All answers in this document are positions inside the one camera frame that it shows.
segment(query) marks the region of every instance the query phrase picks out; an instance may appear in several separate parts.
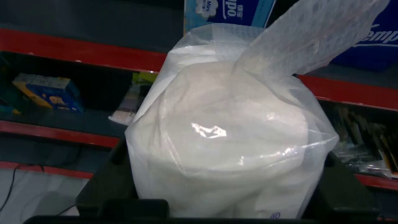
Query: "packaged item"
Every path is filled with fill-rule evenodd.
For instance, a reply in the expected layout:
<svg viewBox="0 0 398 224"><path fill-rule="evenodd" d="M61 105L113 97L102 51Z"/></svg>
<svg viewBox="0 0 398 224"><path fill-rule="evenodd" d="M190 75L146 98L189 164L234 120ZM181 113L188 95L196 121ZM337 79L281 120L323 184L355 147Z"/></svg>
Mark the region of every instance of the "packaged item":
<svg viewBox="0 0 398 224"><path fill-rule="evenodd" d="M185 0L184 33L212 23L265 27L274 0Z"/></svg>
<svg viewBox="0 0 398 224"><path fill-rule="evenodd" d="M2 64L0 67L0 111L21 114L30 100L11 84L8 79L9 73L9 68Z"/></svg>
<svg viewBox="0 0 398 224"><path fill-rule="evenodd" d="M25 95L27 95L33 102L35 102L39 106L44 106L48 108L52 108L50 103L45 101L43 98L40 96L36 95L32 91L30 91L27 87L26 84L32 83L32 81L36 78L36 75L33 74L25 74L25 73L20 73L12 83Z"/></svg>
<svg viewBox="0 0 398 224"><path fill-rule="evenodd" d="M37 75L26 87L45 99L54 109L83 112L80 92L69 78Z"/></svg>
<svg viewBox="0 0 398 224"><path fill-rule="evenodd" d="M357 173L381 177L397 174L398 154L391 149L397 145L398 135L394 128L372 122L379 114L369 115L339 104L324 109L339 134L340 142L333 153L343 164Z"/></svg>
<svg viewBox="0 0 398 224"><path fill-rule="evenodd" d="M368 35L331 62L379 72L398 62L397 9L398 1L390 1L374 20Z"/></svg>
<svg viewBox="0 0 398 224"><path fill-rule="evenodd" d="M139 86L134 85L126 93L117 110L108 119L119 124L129 125L134 115L136 115L138 100Z"/></svg>
<svg viewBox="0 0 398 224"><path fill-rule="evenodd" d="M266 30L192 29L126 130L139 197L172 217L301 217L338 135L292 74L357 43L387 3L299 1Z"/></svg>
<svg viewBox="0 0 398 224"><path fill-rule="evenodd" d="M132 87L126 93L119 107L108 119L119 124L129 125L157 77L156 73L133 72Z"/></svg>

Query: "blue box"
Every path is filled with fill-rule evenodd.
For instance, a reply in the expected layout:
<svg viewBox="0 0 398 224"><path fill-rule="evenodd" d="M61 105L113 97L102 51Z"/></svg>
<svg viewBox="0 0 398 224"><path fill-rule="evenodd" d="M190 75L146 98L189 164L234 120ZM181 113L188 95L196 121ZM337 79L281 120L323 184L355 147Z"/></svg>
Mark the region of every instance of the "blue box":
<svg viewBox="0 0 398 224"><path fill-rule="evenodd" d="M26 87L50 103L54 109L83 112L80 92L69 78L37 75Z"/></svg>
<svg viewBox="0 0 398 224"><path fill-rule="evenodd" d="M397 9L398 1L390 1L374 20L368 36L331 62L378 72L398 62Z"/></svg>
<svg viewBox="0 0 398 224"><path fill-rule="evenodd" d="M185 0L184 33L212 23L265 27L274 0Z"/></svg>

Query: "box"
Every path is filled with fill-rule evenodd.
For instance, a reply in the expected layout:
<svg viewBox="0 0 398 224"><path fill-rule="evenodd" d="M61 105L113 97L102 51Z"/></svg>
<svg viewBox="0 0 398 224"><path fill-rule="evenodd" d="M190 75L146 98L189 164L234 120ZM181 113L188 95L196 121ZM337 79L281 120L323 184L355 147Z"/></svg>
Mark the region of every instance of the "box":
<svg viewBox="0 0 398 224"><path fill-rule="evenodd" d="M32 91L30 91L27 87L26 84L32 83L32 81L36 78L37 75L33 74L25 74L25 73L20 73L12 83L25 95L27 95L33 102L35 102L39 106L44 106L48 108L52 108L51 104L45 101L43 98L40 96L36 95Z"/></svg>
<svg viewBox="0 0 398 224"><path fill-rule="evenodd" d="M0 63L0 111L21 114L30 99L11 83L12 76L10 68Z"/></svg>
<svg viewBox="0 0 398 224"><path fill-rule="evenodd" d="M184 33L212 23L265 27L274 0L185 0Z"/></svg>
<svg viewBox="0 0 398 224"><path fill-rule="evenodd" d="M69 78L37 75L26 87L45 99L54 109L83 112L80 92Z"/></svg>
<svg viewBox="0 0 398 224"><path fill-rule="evenodd" d="M398 62L398 1L390 1L374 20L367 37L331 62L338 65L383 71Z"/></svg>

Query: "yellow box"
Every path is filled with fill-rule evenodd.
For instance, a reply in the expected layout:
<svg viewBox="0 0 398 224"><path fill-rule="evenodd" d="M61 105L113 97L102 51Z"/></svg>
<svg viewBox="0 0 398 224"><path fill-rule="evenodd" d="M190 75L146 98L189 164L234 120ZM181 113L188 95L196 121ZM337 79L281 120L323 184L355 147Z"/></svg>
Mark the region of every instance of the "yellow box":
<svg viewBox="0 0 398 224"><path fill-rule="evenodd" d="M27 87L27 83L31 83L36 78L36 75L33 74L19 74L12 83L25 95L27 95L33 102L35 102L39 106L45 106L48 108L52 108L51 104L45 101L40 96L37 96L32 91L30 91Z"/></svg>

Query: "white package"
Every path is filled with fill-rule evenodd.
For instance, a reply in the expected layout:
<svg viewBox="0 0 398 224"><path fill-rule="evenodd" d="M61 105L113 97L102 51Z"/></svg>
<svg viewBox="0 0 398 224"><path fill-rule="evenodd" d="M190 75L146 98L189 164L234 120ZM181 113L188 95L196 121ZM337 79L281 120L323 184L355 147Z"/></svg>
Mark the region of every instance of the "white package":
<svg viewBox="0 0 398 224"><path fill-rule="evenodd" d="M360 41L387 3L306 0L264 31L192 29L126 130L139 197L173 217L301 217L338 135L291 74Z"/></svg>

